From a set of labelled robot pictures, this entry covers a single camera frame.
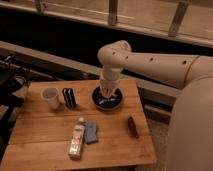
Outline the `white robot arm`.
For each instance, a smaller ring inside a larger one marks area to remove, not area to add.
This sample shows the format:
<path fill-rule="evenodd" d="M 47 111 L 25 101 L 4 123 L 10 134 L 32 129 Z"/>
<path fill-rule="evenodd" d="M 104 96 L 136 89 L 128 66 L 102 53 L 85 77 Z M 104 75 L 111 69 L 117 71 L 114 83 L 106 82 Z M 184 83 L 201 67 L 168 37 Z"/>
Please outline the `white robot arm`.
<path fill-rule="evenodd" d="M 111 96 L 123 69 L 176 88 L 165 171 L 213 171 L 213 57 L 134 52 L 125 40 L 102 46 L 101 93 Z"/>

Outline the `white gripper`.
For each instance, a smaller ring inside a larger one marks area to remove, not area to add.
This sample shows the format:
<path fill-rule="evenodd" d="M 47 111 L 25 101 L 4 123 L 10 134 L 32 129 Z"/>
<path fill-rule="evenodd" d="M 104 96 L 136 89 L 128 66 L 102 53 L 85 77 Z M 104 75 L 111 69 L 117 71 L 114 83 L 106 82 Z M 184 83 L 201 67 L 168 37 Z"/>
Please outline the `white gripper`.
<path fill-rule="evenodd" d="M 104 77 L 100 77 L 100 90 L 103 97 L 110 98 L 113 96 L 118 86 L 118 80 L 108 80 Z"/>

